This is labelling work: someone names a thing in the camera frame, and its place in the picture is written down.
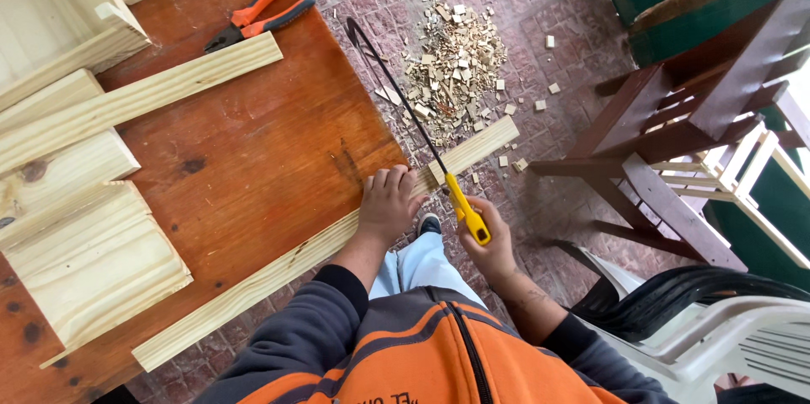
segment person's right hand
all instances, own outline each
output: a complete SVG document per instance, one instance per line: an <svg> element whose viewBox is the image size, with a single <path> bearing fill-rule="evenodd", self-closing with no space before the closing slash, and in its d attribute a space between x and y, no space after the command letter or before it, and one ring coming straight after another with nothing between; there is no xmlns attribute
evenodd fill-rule
<svg viewBox="0 0 810 404"><path fill-rule="evenodd" d="M470 254L470 258L481 275L491 285L506 279L518 272L518 265L512 255L512 234L509 225L501 219L495 205L489 200L480 197L467 197L473 208L481 212L483 222L487 224L491 240L486 246L475 242L467 223L463 220L456 229L461 245Z"/></svg>

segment brown wooden chair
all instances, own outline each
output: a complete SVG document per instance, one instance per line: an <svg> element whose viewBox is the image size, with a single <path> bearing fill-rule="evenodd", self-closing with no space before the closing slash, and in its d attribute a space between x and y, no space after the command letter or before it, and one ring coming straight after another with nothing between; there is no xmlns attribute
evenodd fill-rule
<svg viewBox="0 0 810 404"><path fill-rule="evenodd" d="M540 176L581 177L630 224L597 221L602 232L747 270L649 164L730 145L754 130L762 115L743 114L775 103L783 88L763 86L805 62L808 20L810 0L775 0L689 51L600 83L597 94L614 97L571 151L529 167ZM633 189L633 200L617 180ZM665 236L662 224L680 240Z"/></svg>

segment sneaker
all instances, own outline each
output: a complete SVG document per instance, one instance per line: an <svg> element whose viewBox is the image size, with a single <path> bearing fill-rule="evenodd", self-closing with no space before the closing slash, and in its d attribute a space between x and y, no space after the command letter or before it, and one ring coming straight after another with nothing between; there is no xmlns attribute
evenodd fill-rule
<svg viewBox="0 0 810 404"><path fill-rule="evenodd" d="M434 213L427 213L419 220L419 225L416 226L416 237L420 237L423 233L439 233L441 234L441 224L439 217Z"/></svg>

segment wooden workbench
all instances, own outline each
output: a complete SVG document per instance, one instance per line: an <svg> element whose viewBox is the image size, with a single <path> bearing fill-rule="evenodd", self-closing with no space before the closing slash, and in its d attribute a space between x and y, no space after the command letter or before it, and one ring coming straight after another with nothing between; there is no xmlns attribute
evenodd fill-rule
<svg viewBox="0 0 810 404"><path fill-rule="evenodd" d="M101 74L102 86L202 56L230 12L250 1L136 4L154 46ZM263 16L293 2L279 0ZM133 347L354 210L364 176L405 162L318 11L275 38L279 62L118 127L143 166L130 179L192 284L40 370L62 347L0 258L0 401L89 402L126 382L141 372Z"/></svg>

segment wooden chair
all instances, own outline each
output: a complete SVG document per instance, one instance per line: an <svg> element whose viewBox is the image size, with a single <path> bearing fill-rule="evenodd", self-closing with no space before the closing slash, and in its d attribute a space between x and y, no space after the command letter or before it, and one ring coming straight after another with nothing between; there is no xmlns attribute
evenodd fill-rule
<svg viewBox="0 0 810 404"><path fill-rule="evenodd" d="M602 232L747 270L649 164L731 145L754 130L762 115L742 114L760 105L753 100L773 103L780 88L764 84L810 55L808 20L810 0L775 0L689 51L597 85L597 94L614 97L568 155L529 167L539 176L581 177L630 224L597 221ZM625 180L637 200L616 179ZM642 204L660 221L647 218ZM667 238L662 223L680 240Z"/></svg>
<svg viewBox="0 0 810 404"><path fill-rule="evenodd" d="M745 162L754 151L753 158L738 179ZM660 162L651 165L653 170L664 171L661 179L670 184L673 191L681 196L700 197L723 202L731 202L756 223L799 267L810 269L810 260L802 254L770 221L757 209L758 205L749 196L757 178L764 169L765 164L773 158L777 164L790 176L799 189L810 198L810 181L799 170L791 158L779 145L776 132L758 127L751 131L733 152L731 159L722 165L718 156L724 152L723 148L702 154L702 159L696 162ZM695 175L677 175L673 172L696 172Z"/></svg>

